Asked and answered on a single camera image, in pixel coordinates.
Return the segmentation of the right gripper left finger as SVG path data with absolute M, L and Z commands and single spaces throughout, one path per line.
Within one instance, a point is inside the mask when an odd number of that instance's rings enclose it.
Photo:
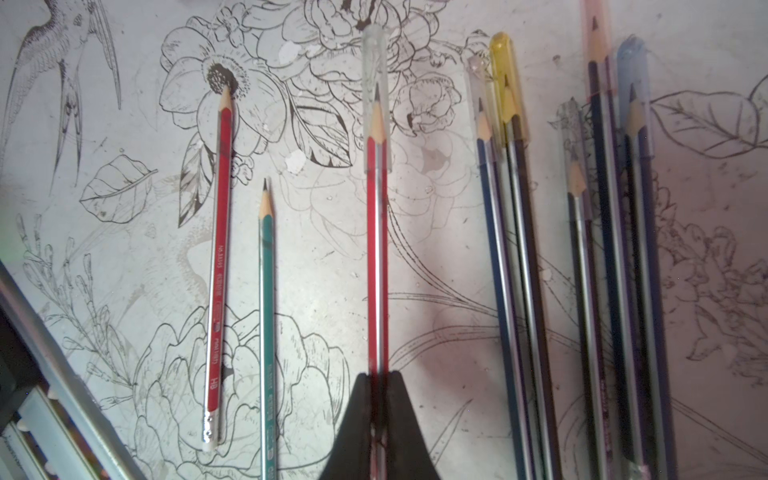
M 320 480 L 368 480 L 371 474 L 371 381 L 359 374 Z

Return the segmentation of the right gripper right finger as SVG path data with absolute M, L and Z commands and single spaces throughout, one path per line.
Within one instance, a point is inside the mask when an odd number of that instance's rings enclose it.
M 392 480 L 439 480 L 399 371 L 388 374 L 385 393 L 386 469 Z

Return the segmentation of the green pencil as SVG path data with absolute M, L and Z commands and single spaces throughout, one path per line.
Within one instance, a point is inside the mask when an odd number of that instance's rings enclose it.
M 275 228 L 268 181 L 259 210 L 261 478 L 277 478 Z

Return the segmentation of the red pencil with clear cap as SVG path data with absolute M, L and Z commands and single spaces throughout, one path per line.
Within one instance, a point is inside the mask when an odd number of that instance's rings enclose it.
M 368 369 L 371 377 L 371 477 L 385 479 L 385 380 L 388 371 L 387 142 L 383 104 L 387 97 L 386 40 L 383 29 L 362 33 L 363 137 L 366 175 Z

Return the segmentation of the blue pencil with clear cap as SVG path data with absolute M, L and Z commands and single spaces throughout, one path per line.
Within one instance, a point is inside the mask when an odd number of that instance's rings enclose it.
M 528 423 L 525 382 L 516 326 L 516 309 L 508 262 L 505 225 L 499 194 L 496 144 L 491 125 L 490 79 L 487 75 L 485 59 L 479 55 L 469 57 L 465 63 L 465 73 L 471 117 L 476 134 L 478 167 L 486 212 L 516 477 L 518 479 L 534 479 L 536 477 L 535 462 Z

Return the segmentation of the brown pencil with yellow cap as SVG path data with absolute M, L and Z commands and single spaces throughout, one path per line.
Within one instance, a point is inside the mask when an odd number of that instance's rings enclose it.
M 537 405 L 538 433 L 543 477 L 563 477 L 552 399 L 552 379 L 546 336 L 543 294 L 538 269 L 533 208 L 528 165 L 525 156 L 526 123 L 520 79 L 513 42 L 504 32 L 489 44 L 492 78 L 498 111 L 501 141 L 507 157 L 510 193 L 518 244 L 525 318 L 530 338 L 533 386 Z

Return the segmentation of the dark pencil with clear cap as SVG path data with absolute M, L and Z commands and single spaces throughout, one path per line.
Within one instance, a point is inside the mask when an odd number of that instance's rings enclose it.
M 557 110 L 557 127 L 565 166 L 582 367 L 594 479 L 612 479 L 613 443 L 603 359 L 602 324 L 592 241 L 592 200 L 587 178 L 584 123 L 575 99 Z

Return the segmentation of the navy pencil with blue cap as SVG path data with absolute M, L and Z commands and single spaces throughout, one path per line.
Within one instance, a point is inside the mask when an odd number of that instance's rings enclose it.
M 636 35 L 628 37 L 618 48 L 617 61 L 620 126 L 629 174 L 641 379 L 647 405 L 644 452 L 648 455 L 652 479 L 676 479 L 677 456 L 652 178 L 650 82 L 644 41 Z

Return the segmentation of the navy pencil with pink cap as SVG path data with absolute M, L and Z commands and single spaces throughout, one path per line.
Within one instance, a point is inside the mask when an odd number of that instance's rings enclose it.
M 588 99 L 593 125 L 600 219 L 616 371 L 622 469 L 628 479 L 648 479 L 643 445 L 640 370 L 634 301 L 627 270 L 623 190 L 614 119 L 612 52 L 602 1 L 585 1 L 584 32 Z

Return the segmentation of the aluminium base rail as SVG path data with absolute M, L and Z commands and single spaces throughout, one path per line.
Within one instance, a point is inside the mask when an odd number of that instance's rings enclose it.
M 143 479 L 145 474 L 6 268 L 1 269 L 1 310 L 47 384 L 33 387 L 17 412 L 58 477 Z

